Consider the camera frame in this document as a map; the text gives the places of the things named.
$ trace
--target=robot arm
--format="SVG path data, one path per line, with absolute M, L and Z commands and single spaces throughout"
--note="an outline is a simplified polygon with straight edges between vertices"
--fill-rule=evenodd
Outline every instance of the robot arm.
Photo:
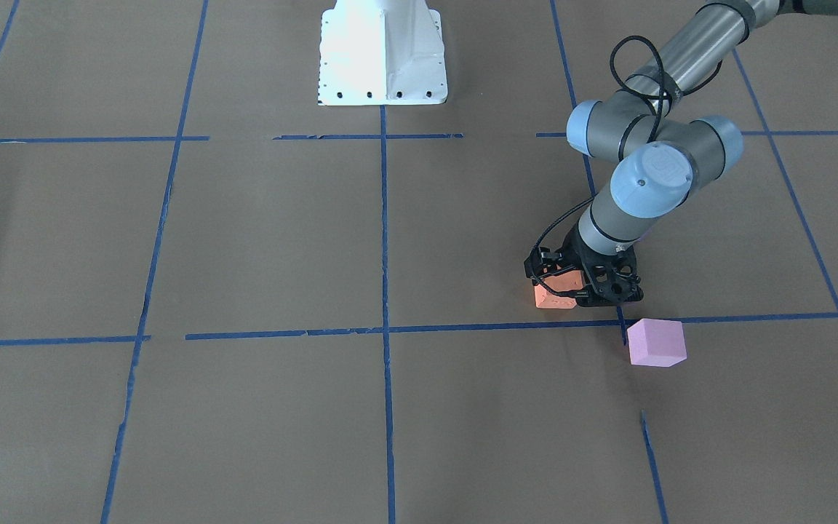
M 675 37 L 655 49 L 631 36 L 614 49 L 611 70 L 621 89 L 606 100 L 586 100 L 573 109 L 567 136 L 588 156 L 619 162 L 607 186 L 596 194 L 555 252 L 539 243 L 525 261 L 533 285 L 546 276 L 584 271 L 582 290 L 556 291 L 580 306 L 614 306 L 640 301 L 642 289 L 632 245 L 659 218 L 724 175 L 742 156 L 742 133 L 723 116 L 690 123 L 665 116 L 708 82 L 722 58 L 777 14 L 838 15 L 832 0 L 713 0 Z M 612 62 L 623 44 L 639 40 L 653 59 L 625 82 Z

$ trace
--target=blue cap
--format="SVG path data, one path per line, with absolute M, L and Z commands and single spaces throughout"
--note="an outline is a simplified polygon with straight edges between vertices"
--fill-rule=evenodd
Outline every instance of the blue cap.
M 658 218 L 681 205 L 694 180 L 690 160 L 664 142 L 646 143 L 627 156 L 610 179 L 612 199 L 636 218 Z
M 588 149 L 588 121 L 597 103 L 599 100 L 579 103 L 568 117 L 568 143 L 588 156 L 591 156 L 591 150 Z
M 722 172 L 719 174 L 722 176 L 722 173 L 730 170 L 742 158 L 742 151 L 745 149 L 742 142 L 742 132 L 735 126 L 732 120 L 725 116 L 705 116 L 702 119 L 695 120 L 695 122 L 706 123 L 715 130 L 717 136 L 722 141 L 722 150 L 724 150 L 726 155 Z

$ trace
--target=pink cube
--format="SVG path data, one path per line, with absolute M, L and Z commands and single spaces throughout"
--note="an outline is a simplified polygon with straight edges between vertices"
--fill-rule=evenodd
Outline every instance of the pink cube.
M 633 365 L 670 368 L 687 359 L 685 328 L 671 319 L 644 318 L 628 329 L 629 361 Z

